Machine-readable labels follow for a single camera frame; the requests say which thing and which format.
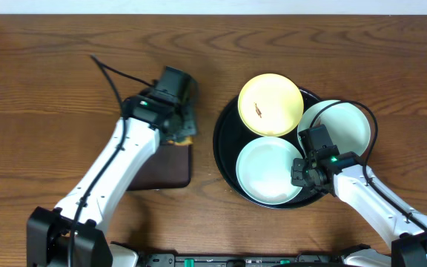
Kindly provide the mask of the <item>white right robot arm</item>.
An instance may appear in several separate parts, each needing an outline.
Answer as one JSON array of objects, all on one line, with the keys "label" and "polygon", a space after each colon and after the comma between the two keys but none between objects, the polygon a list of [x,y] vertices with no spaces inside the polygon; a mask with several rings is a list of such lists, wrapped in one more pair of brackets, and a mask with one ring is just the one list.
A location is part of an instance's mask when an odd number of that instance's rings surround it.
[{"label": "white right robot arm", "polygon": [[350,205],[391,249],[385,256],[371,248],[344,254],[346,266],[427,266],[427,216],[384,185],[353,152],[330,149],[296,158],[291,184],[327,191]]}]

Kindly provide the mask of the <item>yellow green scrub sponge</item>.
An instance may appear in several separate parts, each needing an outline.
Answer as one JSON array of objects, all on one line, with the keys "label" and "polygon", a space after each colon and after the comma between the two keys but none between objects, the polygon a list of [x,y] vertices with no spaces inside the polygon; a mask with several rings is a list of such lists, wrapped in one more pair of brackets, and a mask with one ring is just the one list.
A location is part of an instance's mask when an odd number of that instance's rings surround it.
[{"label": "yellow green scrub sponge", "polygon": [[193,139],[192,139],[192,136],[187,136],[178,140],[170,140],[168,141],[168,144],[175,145],[175,146],[187,146],[187,145],[193,144]]}]

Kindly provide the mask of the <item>yellow plate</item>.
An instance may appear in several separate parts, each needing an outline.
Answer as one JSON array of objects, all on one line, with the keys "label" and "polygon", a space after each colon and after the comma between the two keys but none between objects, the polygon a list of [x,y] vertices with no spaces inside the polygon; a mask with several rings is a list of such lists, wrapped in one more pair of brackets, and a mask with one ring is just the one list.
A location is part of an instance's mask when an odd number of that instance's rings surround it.
[{"label": "yellow plate", "polygon": [[303,97],[289,78],[264,73],[247,81],[238,96],[240,119],[260,136],[283,136],[290,133],[302,118]]}]

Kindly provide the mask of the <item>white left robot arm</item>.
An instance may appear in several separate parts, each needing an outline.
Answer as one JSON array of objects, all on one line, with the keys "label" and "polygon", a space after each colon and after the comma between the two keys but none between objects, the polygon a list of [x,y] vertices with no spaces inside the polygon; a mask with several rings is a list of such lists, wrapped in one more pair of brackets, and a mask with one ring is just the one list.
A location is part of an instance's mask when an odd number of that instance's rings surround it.
[{"label": "white left robot arm", "polygon": [[196,133],[194,99],[164,92],[122,100],[121,116],[96,161],[54,209],[38,207],[27,221],[28,266],[135,266],[131,248],[105,233],[122,196],[163,142]]}]

